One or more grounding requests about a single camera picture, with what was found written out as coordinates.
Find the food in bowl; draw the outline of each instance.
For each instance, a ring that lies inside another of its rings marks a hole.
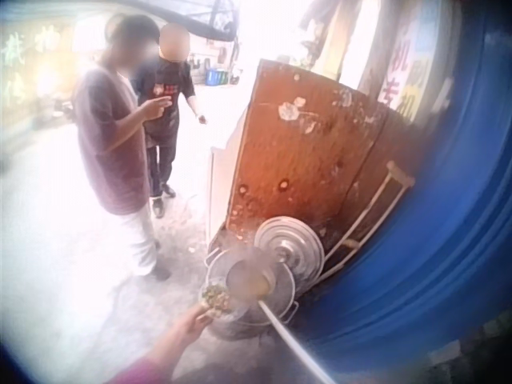
[[[208,315],[220,318],[233,312],[232,301],[227,288],[220,284],[212,284],[202,292],[203,303],[210,308]]]

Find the long ladle handle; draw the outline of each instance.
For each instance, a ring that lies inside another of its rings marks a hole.
[[[279,321],[279,319],[272,313],[270,308],[262,300],[258,301],[259,306],[265,312],[275,330],[282,337],[284,342],[289,348],[297,355],[297,357],[304,363],[308,370],[324,384],[336,384],[330,376],[316,363],[315,360],[306,352],[306,350],[298,343],[297,339],[288,331],[288,329]]]

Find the white pants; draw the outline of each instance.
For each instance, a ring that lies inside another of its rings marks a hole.
[[[157,262],[157,249],[149,203],[134,214],[111,215],[115,221],[121,252],[130,257],[134,274],[149,274]]]

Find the black pants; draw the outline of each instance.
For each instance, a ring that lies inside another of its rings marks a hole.
[[[150,196],[157,198],[162,196],[162,184],[167,184],[173,170],[176,143],[173,146],[152,146],[147,148],[146,152],[150,176]]]

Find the man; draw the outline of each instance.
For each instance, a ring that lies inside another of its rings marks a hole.
[[[73,104],[87,176],[100,204],[118,224],[134,273],[166,280],[170,274],[157,259],[148,206],[142,124],[160,118],[172,101],[165,96],[137,107],[130,82],[120,75],[138,68],[158,38],[158,26],[147,16],[121,20],[97,67],[78,84]]]
[[[161,96],[170,96],[173,103],[161,118],[144,123],[150,196],[156,218],[162,218],[165,214],[162,192],[171,198],[176,196],[167,182],[176,157],[180,93],[185,96],[199,122],[206,124],[205,117],[198,109],[190,66],[186,62],[190,52],[188,31],[178,24],[167,24],[160,31],[159,45],[160,55],[143,65],[132,80],[134,90],[138,94],[139,105]]]

